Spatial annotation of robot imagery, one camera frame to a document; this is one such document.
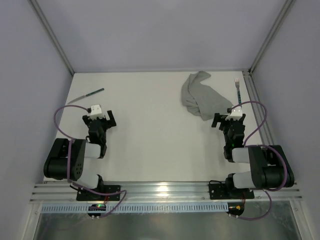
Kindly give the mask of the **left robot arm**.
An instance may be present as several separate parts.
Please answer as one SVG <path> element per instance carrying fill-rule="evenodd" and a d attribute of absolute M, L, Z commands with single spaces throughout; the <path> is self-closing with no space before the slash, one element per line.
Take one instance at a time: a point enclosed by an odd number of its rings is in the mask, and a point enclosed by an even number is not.
<path fill-rule="evenodd" d="M 107 130 L 116 127 L 117 123 L 111 110 L 104 114 L 101 106 L 90 108 L 79 106 L 86 111 L 82 116 L 87 126 L 88 134 L 85 138 L 75 138 L 63 132 L 56 120 L 57 113 L 69 108 L 69 105 L 58 108 L 53 115 L 53 122 L 64 138 L 56 138 L 43 166 L 46 178 L 66 180 L 71 187 L 77 187 L 78 194 L 90 199 L 102 199 L 114 196 L 104 184 L 103 178 L 97 173 L 85 170 L 85 159 L 103 159 L 107 152 Z"/>

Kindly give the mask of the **grey cloth napkin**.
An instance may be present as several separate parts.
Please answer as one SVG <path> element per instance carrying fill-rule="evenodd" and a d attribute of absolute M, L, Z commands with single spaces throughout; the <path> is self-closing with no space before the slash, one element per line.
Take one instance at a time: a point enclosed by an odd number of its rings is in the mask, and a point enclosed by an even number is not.
<path fill-rule="evenodd" d="M 202 81 L 211 77 L 205 71 L 192 73 L 181 87 L 181 103 L 194 116 L 203 121 L 214 118 L 215 113 L 223 114 L 233 104 L 212 87 L 203 85 Z"/>

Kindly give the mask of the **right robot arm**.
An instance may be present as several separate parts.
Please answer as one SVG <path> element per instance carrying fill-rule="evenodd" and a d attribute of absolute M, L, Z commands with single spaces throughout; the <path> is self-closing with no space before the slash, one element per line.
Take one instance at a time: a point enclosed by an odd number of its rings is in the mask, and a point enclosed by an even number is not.
<path fill-rule="evenodd" d="M 254 198 L 252 190 L 278 191 L 291 188 L 295 183 L 294 173 L 280 145 L 245 146 L 246 115 L 215 113 L 212 127 L 220 124 L 225 145 L 224 158 L 230 163 L 248 164 L 250 170 L 241 173 L 230 173 L 224 182 L 210 181 L 211 199 Z"/>

